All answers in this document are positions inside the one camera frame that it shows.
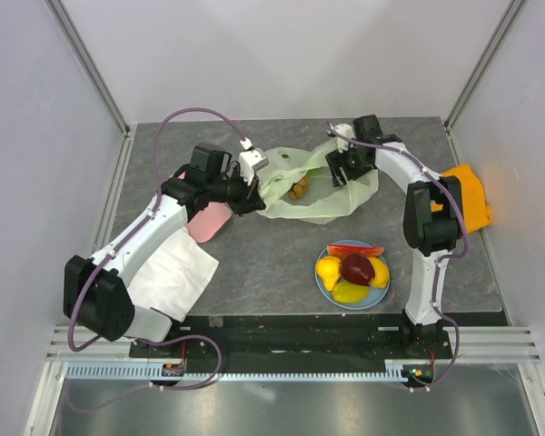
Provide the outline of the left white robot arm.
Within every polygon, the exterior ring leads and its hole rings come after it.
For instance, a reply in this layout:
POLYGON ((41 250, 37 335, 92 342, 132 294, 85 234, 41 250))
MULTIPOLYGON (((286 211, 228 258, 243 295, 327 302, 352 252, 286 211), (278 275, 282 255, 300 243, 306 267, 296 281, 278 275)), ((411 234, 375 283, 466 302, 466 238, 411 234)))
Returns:
POLYGON ((76 325, 109 342, 122 337, 164 340, 172 319, 135 305, 128 287, 154 252, 209 203, 225 203, 238 215, 264 209, 257 173, 268 164, 267 156, 246 140, 241 144, 236 159, 216 145, 195 146, 191 161, 160 182, 152 201, 119 236, 90 256, 75 255, 66 263, 63 310, 73 351, 81 349, 74 342, 76 325))

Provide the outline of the yellow fake lemon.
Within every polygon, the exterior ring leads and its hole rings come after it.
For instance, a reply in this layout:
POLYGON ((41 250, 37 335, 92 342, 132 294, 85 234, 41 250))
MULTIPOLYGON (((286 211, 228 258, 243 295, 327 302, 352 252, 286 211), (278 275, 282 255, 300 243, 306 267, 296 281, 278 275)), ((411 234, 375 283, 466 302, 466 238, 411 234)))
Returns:
POLYGON ((384 289, 390 282, 390 270, 387 264, 379 257, 369 257, 369 262, 374 271, 371 287, 384 289))

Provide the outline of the yellow green fake starfruit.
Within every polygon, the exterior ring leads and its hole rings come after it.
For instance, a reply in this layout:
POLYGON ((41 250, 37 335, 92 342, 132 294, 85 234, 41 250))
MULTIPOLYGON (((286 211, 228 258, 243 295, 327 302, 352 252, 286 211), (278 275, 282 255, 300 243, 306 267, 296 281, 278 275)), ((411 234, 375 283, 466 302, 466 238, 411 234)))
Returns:
POLYGON ((354 304, 361 302, 370 294, 370 287, 350 282, 338 282, 331 291, 335 302, 354 304))

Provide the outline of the red fake watermelon slice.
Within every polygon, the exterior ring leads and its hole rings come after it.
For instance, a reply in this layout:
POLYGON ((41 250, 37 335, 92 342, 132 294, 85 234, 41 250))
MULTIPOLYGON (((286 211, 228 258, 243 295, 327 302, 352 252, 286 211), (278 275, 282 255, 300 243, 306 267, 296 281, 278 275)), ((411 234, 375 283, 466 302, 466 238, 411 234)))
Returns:
POLYGON ((362 257, 379 257, 384 253, 384 248, 380 246, 360 246, 350 244, 330 244, 326 248, 327 253, 339 258, 340 260, 346 259, 349 255, 359 254, 362 257))

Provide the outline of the pale green plastic bag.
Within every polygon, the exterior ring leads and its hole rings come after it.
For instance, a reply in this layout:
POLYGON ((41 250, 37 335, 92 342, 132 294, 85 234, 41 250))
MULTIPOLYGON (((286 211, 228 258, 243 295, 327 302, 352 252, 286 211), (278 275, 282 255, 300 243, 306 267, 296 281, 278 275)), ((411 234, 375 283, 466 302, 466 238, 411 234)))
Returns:
POLYGON ((336 141, 331 139, 311 151, 288 147, 266 151, 269 164, 258 172, 259 194, 266 208, 259 215, 269 219, 327 224, 351 215, 367 202, 378 191, 378 172, 372 170, 343 187, 333 187, 325 156, 335 149, 336 141), (308 170, 320 167, 324 168, 325 175, 310 178, 308 193, 300 200, 292 200, 288 195, 292 185, 308 170))

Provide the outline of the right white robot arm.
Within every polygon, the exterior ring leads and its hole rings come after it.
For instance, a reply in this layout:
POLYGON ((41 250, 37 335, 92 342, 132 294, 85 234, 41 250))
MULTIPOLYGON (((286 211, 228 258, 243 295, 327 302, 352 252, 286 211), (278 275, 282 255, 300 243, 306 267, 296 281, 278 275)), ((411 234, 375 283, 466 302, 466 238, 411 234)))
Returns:
POLYGON ((444 341, 441 296, 449 260, 467 234, 462 213, 461 182, 422 163, 395 134, 385 134, 375 115, 352 124, 327 124, 336 148, 326 156, 332 182, 342 187, 372 170, 387 174, 405 193, 402 230, 412 249, 410 297, 399 332, 407 352, 424 352, 444 341))

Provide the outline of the dark red fake apple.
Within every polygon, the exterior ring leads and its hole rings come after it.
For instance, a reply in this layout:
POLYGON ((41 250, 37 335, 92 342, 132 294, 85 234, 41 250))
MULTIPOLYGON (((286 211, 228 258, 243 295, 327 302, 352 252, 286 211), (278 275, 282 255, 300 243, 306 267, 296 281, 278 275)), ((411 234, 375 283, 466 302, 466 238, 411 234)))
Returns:
POLYGON ((374 271, 368 258, 352 254, 342 260, 341 277, 346 282, 369 286, 374 277, 374 271))

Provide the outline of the yellow fake pear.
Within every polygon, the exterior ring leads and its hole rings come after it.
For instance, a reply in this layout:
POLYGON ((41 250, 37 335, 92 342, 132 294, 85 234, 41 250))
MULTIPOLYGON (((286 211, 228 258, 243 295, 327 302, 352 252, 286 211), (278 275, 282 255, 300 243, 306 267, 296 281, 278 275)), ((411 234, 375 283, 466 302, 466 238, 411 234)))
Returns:
POLYGON ((332 292, 341 279, 342 261, 335 256, 325 256, 317 261, 315 271, 325 289, 332 292))

